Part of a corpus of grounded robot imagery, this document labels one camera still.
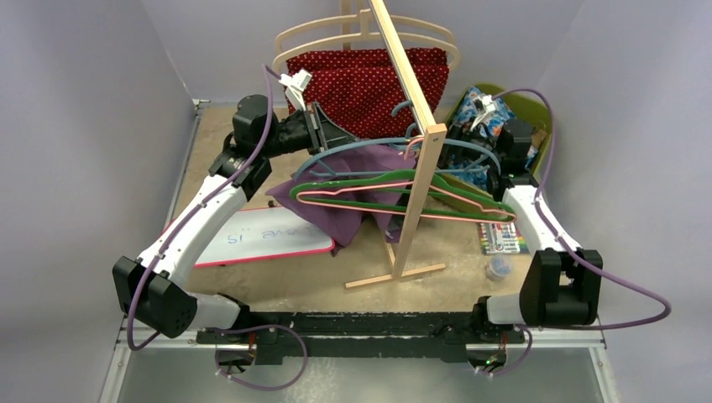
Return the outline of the blue floral garment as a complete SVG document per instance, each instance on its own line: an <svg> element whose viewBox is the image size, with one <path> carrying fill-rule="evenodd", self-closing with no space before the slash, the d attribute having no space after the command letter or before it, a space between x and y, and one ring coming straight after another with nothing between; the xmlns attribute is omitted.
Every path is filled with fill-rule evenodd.
<svg viewBox="0 0 712 403"><path fill-rule="evenodd" d="M487 190L500 180L528 180L542 138L536 124L522 119L497 91L471 86L446 120L447 138L438 166L472 186Z"/></svg>

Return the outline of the grey-blue plastic hanger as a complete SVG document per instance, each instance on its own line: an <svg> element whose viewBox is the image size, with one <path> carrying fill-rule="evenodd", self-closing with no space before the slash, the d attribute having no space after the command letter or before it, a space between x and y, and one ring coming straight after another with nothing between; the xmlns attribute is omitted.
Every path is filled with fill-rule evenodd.
<svg viewBox="0 0 712 403"><path fill-rule="evenodd" d="M292 179L297 180L308 168L316 165L317 163L320 163L324 158L327 158L331 155L339 154L342 152L354 150L354 149L361 149L363 147L381 146L381 145L383 145L383 146L396 145L395 151L405 152L406 159L408 159L410 153L409 153L409 151L406 150L406 148L408 146L410 146L411 143L414 143L416 140L421 140L421 137L417 137L417 138L397 137L397 138L382 138L382 139L368 139L368 140L360 139L358 142L338 146L336 148L329 149L327 151L323 151L320 154L313 155L296 170L296 172L292 175ZM503 173L502 164L501 164L501 161L499 160L499 158L495 155L495 153L493 151L486 149L485 147L479 146L477 144L472 144L470 142L462 141L462 140L456 140L456 139L444 139L443 144L474 150L474 151L480 152L482 154L482 157L479 160L476 160L475 162L473 162L472 164L467 165L465 168L452 169L452 170L450 170L450 169L436 169L436 170L434 170L435 174L482 172L486 169L495 170L498 175Z"/></svg>

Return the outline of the purple garment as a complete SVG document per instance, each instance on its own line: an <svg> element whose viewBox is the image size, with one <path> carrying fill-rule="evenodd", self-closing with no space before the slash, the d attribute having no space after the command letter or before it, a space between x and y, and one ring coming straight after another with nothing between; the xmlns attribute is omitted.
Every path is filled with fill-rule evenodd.
<svg viewBox="0 0 712 403"><path fill-rule="evenodd" d="M410 170L416 165L412 157L405 158L399 151L386 145L370 145L342 151L321 159L321 162L337 173L370 171L376 175L392 170ZM400 242L403 221L401 216L313 206L291 198L291 189L297 185L308 182L324 182L326 179L319 175L325 171L325 167L313 165L298 177L292 177L267 190L266 194L273 197L281 206L316 225L332 237L338 249L346 248L353 242L362 222L368 216L376 221L381 236L385 238L386 242Z"/></svg>

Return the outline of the green plastic hanger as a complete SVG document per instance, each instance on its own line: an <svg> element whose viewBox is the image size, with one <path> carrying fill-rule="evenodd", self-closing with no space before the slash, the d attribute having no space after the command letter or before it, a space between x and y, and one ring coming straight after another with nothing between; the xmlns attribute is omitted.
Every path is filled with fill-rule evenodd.
<svg viewBox="0 0 712 403"><path fill-rule="evenodd" d="M342 195L380 191L411 196L415 176L414 170L394 170L370 178L308 182L293 187L290 196L301 203L313 206L404 216L407 206L375 201L347 200ZM504 202L494 201L479 193L451 186L439 174L432 177L427 188L427 195L464 202L473 207L474 211L455 212L425 207L420 213L422 218L481 223L512 223L517 219L514 209Z"/></svg>

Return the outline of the pink wire hanger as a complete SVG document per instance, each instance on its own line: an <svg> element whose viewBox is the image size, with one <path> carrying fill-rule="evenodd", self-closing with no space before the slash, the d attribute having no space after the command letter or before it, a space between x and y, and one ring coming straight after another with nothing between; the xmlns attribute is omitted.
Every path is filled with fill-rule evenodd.
<svg viewBox="0 0 712 403"><path fill-rule="evenodd" d="M403 142L406 147L401 151L404 157L411 154L411 148L423 142L423 137L412 139L384 138L358 141L343 144L332 149L324 150L313 155L304 162L294 173L293 178L298 179L308 168L320 165L326 157L361 149L369 146L391 145ZM338 209L384 213L405 216L407 207L397 204L383 204L378 202L350 201L339 199L338 195L344 192L359 191L389 191L411 196L412 187L416 182L416 170L391 170L391 171L364 171L364 172L336 172L329 165L322 166L323 171L316 175L323 176L324 182L309 182L292 188L290 197L302 204ZM422 218L444 219L462 222L481 223L511 223L517 219L517 214L512 207L502 201L494 201L471 191L459 190L450 186L442 178L442 170L435 170L428 183L428 196L446 196L459 200L475 207L475 212L449 212L432 209L423 209L419 214Z"/></svg>

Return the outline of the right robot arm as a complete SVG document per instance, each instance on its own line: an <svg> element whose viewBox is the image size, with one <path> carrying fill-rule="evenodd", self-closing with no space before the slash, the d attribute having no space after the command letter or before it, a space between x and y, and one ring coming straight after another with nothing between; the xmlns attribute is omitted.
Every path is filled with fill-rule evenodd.
<svg viewBox="0 0 712 403"><path fill-rule="evenodd" d="M603 260L598 251L581 248L556 219L548 217L542 183L528 165L533 126L511 118L495 139L483 137L478 130L475 122L452 124L441 158L447 164L474 162L487 170L486 190L515 211L515 225L529 248L531 263L519 292L479 299L477 307L482 312L471 320L474 336L490 342L505 325L572 328L592 324L598 311Z"/></svg>

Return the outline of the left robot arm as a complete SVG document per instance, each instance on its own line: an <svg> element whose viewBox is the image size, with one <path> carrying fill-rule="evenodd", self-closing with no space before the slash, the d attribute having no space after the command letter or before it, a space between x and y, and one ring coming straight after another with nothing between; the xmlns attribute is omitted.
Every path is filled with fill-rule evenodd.
<svg viewBox="0 0 712 403"><path fill-rule="evenodd" d="M241 311L246 306L228 296L186 291L189 274L218 231L270 176L271 159L302 150L314 155L357 140L316 102L278 119L270 97L244 97L233 115L232 132L188 207L138 257L122 256L113 265L127 335L133 335L135 322L142 322L167 338L208 327L217 328L229 343L245 340L250 320Z"/></svg>

